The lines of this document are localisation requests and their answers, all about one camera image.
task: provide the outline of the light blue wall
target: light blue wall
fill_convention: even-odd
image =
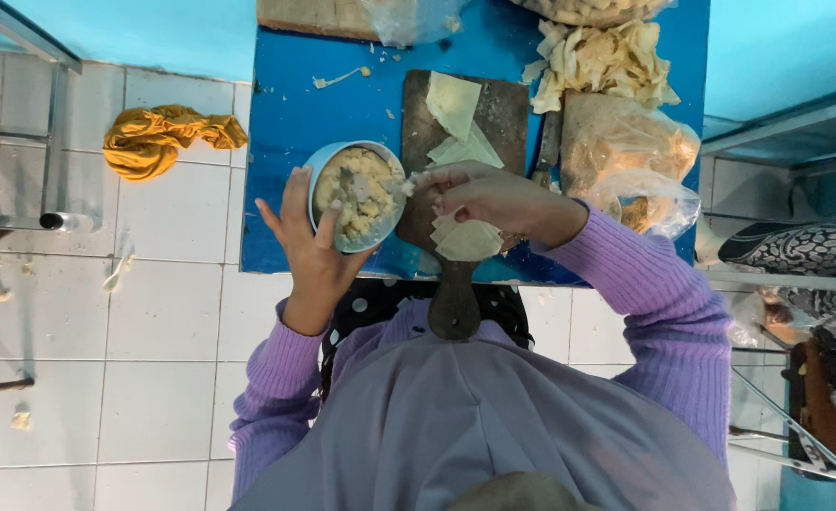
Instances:
[[[84,59],[230,81],[253,76],[254,0],[6,1]]]
[[[836,0],[711,0],[705,114],[747,121],[835,91]]]

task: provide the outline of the hand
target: hand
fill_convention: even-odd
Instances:
[[[376,250],[344,255],[335,247],[336,222],[342,213],[338,199],[323,213],[317,234],[313,234],[307,212],[310,172],[310,166],[291,169],[279,217],[266,201],[255,201],[285,250],[291,269],[293,284],[282,322],[302,335],[317,335],[323,330],[336,304]]]
[[[570,241],[588,222],[588,209],[524,177],[476,161],[434,167],[415,175],[418,189],[435,186],[438,215],[459,208],[456,221],[483,220],[548,247]]]

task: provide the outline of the gray garment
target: gray garment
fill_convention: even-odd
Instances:
[[[421,337],[377,349],[232,511],[445,509],[546,472],[606,510],[735,506],[727,472],[673,414],[514,346]]]

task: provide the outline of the purple sweater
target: purple sweater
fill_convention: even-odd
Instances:
[[[669,240],[639,236],[597,211],[571,242],[542,254],[628,315],[624,336],[636,364],[613,379],[679,417],[726,465],[731,318],[723,296],[676,256]],[[276,307],[279,317],[284,307],[284,301]],[[336,354],[333,382],[357,370],[356,362],[378,346],[407,339],[416,322],[426,326],[426,311],[426,303],[412,302],[392,320],[352,332]],[[250,383],[235,400],[238,419],[230,426],[236,457],[232,500],[310,430],[308,421],[320,410],[313,393],[320,384],[317,353],[324,334],[299,335],[277,321],[251,355]],[[511,343],[489,321],[477,336]]]

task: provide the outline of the cutting board handle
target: cutting board handle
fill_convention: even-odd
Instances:
[[[468,340],[480,327],[478,298],[471,288],[471,274],[477,264],[442,266],[440,285],[428,311],[431,331],[449,341]]]

